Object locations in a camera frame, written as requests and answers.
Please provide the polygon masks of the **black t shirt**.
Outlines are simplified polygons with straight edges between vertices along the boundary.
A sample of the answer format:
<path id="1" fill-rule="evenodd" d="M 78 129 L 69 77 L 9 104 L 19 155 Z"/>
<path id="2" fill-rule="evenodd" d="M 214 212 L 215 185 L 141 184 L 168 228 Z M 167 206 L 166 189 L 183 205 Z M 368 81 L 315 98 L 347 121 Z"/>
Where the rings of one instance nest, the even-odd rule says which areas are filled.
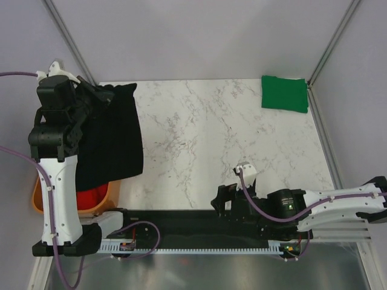
<path id="1" fill-rule="evenodd" d="M 144 167 L 136 83 L 105 85 L 114 93 L 106 110 L 82 126 L 76 168 L 76 190 L 91 190 L 111 181 L 141 175 Z"/>

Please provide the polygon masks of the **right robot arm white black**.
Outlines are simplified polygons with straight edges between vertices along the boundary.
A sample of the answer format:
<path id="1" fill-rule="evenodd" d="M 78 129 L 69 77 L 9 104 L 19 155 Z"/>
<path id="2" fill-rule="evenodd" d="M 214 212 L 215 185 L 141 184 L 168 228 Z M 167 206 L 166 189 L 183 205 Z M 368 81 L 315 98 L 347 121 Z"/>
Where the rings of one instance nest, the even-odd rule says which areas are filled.
<path id="1" fill-rule="evenodd" d="M 325 192 L 284 188 L 264 198 L 257 197 L 253 185 L 221 185 L 211 205 L 220 218 L 252 229 L 263 240 L 306 239 L 332 222 L 386 222 L 386 178 Z"/>

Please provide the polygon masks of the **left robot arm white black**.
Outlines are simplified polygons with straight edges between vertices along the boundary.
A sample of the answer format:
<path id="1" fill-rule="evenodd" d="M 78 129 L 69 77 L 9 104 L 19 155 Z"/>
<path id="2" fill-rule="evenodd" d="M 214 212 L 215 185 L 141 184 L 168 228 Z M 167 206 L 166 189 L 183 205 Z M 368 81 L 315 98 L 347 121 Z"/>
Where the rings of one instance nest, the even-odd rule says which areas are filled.
<path id="1" fill-rule="evenodd" d="M 80 222 L 76 199 L 76 167 L 82 125 L 93 112 L 86 82 L 56 75 L 39 81 L 41 107 L 28 136 L 42 189 L 44 232 L 32 247 L 35 257 L 55 254 L 81 257 L 98 251 L 102 229 Z"/>

